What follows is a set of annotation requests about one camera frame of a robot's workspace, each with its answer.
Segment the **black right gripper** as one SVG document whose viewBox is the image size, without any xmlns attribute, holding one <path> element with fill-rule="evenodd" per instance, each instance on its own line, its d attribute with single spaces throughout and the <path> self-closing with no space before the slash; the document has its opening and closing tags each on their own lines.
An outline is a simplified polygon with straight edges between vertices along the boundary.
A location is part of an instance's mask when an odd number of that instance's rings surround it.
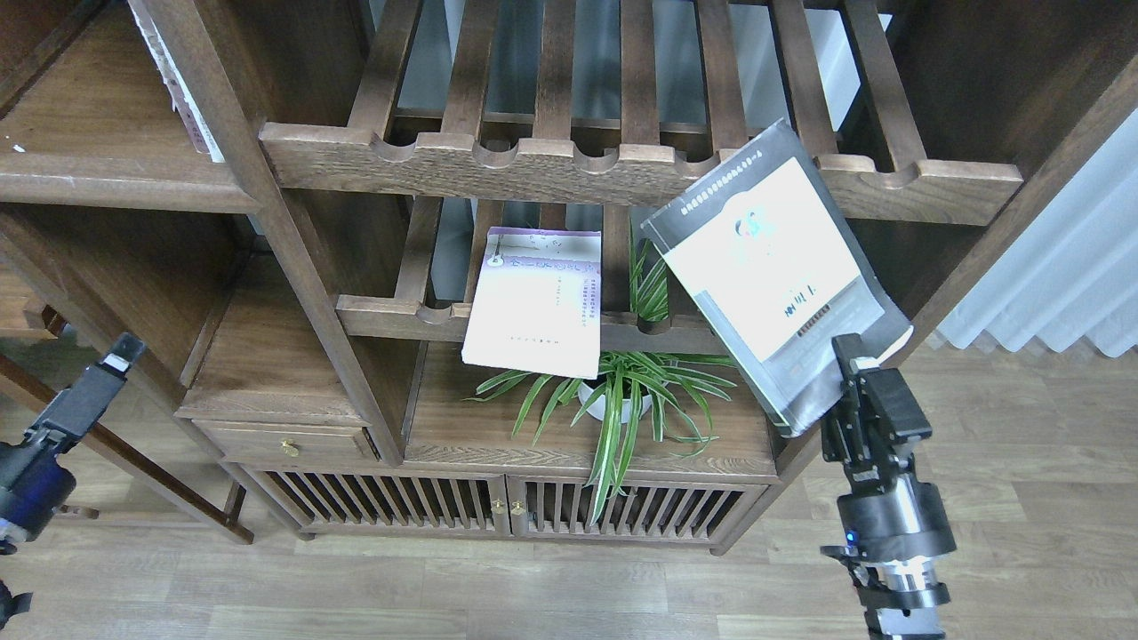
<svg viewBox="0 0 1138 640">
<path fill-rule="evenodd" d="M 822 425 L 822 457 L 840 461 L 850 491 L 838 498 L 843 544 L 820 547 L 848 567 L 931 563 L 956 550 L 938 487 L 916 477 L 913 449 L 932 426 L 902 374 L 875 364 L 858 333 L 832 343 L 843 395 Z"/>
</svg>

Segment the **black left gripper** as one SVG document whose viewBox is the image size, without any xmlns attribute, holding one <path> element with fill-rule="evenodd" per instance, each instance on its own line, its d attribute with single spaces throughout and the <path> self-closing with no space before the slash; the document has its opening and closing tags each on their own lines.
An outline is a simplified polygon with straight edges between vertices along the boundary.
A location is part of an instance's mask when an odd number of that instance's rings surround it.
<svg viewBox="0 0 1138 640">
<path fill-rule="evenodd" d="M 20 444 L 1 444 L 1 539 L 5 548 L 35 540 L 76 486 L 58 463 L 93 429 L 147 351 L 145 340 L 122 333 L 109 352 L 86 367 L 69 388 L 46 405 Z"/>
</svg>

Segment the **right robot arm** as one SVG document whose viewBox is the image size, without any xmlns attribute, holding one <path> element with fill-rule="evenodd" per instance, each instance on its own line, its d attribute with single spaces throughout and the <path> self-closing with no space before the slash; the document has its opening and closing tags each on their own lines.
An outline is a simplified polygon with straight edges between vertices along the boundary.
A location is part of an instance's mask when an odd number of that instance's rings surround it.
<svg viewBox="0 0 1138 640">
<path fill-rule="evenodd" d="M 931 425 L 902 374 L 879 367 L 861 336 L 832 345 L 842 396 L 822 424 L 822 457 L 843 466 L 851 490 L 838 497 L 846 542 L 820 552 L 849 571 L 871 639 L 942 639 L 935 608 L 950 592 L 934 564 L 957 545 L 942 495 L 918 481 L 913 454 Z"/>
</svg>

